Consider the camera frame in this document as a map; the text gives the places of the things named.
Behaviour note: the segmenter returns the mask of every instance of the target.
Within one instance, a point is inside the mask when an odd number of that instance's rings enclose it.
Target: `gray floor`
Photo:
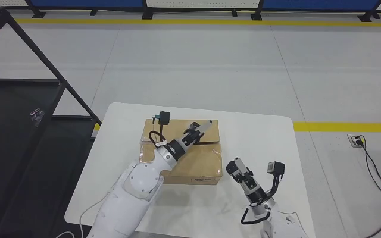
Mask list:
[[[19,11],[15,14],[29,16]],[[99,17],[121,18],[121,15],[101,13]],[[46,17],[88,18],[88,13],[51,12]],[[209,16],[202,13],[157,17]],[[357,21],[355,15],[346,14],[339,17],[317,14],[315,18],[303,14],[265,14],[264,18]],[[381,119],[377,106],[381,102],[381,28],[22,26],[101,118],[110,103],[130,102],[285,115],[293,121]],[[53,78],[7,27],[0,31],[0,52],[0,77]],[[66,93],[56,114],[85,112]],[[367,173],[364,153],[351,148],[346,134],[296,133],[319,238],[366,237],[381,226],[381,193]],[[378,147],[381,135],[365,133],[365,136],[370,154],[381,168]],[[136,237],[146,236],[151,235],[136,233]]]

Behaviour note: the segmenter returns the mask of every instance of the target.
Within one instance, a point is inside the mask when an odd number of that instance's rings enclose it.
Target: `white table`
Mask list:
[[[219,120],[223,168],[240,157],[264,190],[273,181],[267,164],[285,163],[285,176],[274,198],[281,211],[297,212],[309,237],[315,238],[290,118],[122,103],[107,110],[66,210],[68,223],[78,224],[80,214],[100,200],[130,161],[139,157],[145,120],[160,111],[169,111],[172,119]],[[164,185],[136,231],[194,238],[260,237],[262,224],[240,224],[247,205],[242,188],[226,172],[216,186]],[[100,206],[88,211],[82,223],[92,225]]]

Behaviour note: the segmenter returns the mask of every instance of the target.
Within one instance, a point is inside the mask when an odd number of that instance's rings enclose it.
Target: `electrical outlet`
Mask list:
[[[351,146],[352,147],[354,147],[354,148],[361,148],[361,145],[358,145],[356,143],[356,141],[358,140],[358,139],[355,139],[356,137],[357,137],[357,135],[355,135],[355,134],[349,134],[348,135],[349,142],[351,142]]]

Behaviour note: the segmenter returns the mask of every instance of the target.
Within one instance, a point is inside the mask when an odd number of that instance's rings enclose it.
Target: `black plug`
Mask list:
[[[168,125],[169,124],[169,112],[161,111],[159,115],[154,115],[152,117],[152,123],[155,123],[155,119],[159,119],[159,125]]]
[[[363,140],[361,140],[361,138],[359,136],[355,137],[355,141],[353,141],[353,143],[355,145],[360,145],[361,147],[364,147],[364,142],[363,142]]]

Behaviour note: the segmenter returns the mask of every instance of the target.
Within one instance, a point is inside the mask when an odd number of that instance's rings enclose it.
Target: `white cable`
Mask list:
[[[303,228],[303,225],[302,225],[302,222],[300,221],[300,218],[299,218],[299,215],[297,212],[291,212],[291,213],[287,213],[287,212],[281,212],[281,211],[278,211],[279,213],[282,213],[282,214],[286,214],[286,215],[292,215],[292,214],[296,214],[296,217],[298,218],[298,221],[299,221],[299,224],[300,224],[300,227],[302,227],[302,230],[304,231],[304,233],[306,234],[304,228]]]
[[[59,238],[60,236],[63,236],[63,235],[65,235],[65,234],[71,234],[71,236],[72,236],[73,238],[76,238],[76,237],[74,236],[74,234],[73,234],[72,232],[70,232],[70,231],[65,231],[65,232],[59,234],[56,238]]]
[[[94,206],[97,206],[100,202],[102,202],[102,201],[107,197],[107,195],[108,195],[109,193],[111,193],[111,191],[114,189],[115,184],[118,182],[119,178],[118,178],[117,181],[111,186],[111,188],[107,191],[106,195],[105,195],[101,200],[97,201],[95,204],[93,204],[93,205],[91,205],[89,208],[87,208],[87,209],[81,214],[81,216],[79,217],[79,228],[80,228],[80,230],[81,230],[81,238],[83,238],[82,216],[83,216],[88,210],[90,210],[90,209],[93,208]],[[70,232],[70,231],[62,232],[62,233],[59,234],[56,238],[59,238],[59,237],[61,237],[61,236],[64,235],[64,234],[70,234],[73,238],[76,238],[76,237],[74,236],[74,234],[73,234],[72,232]]]

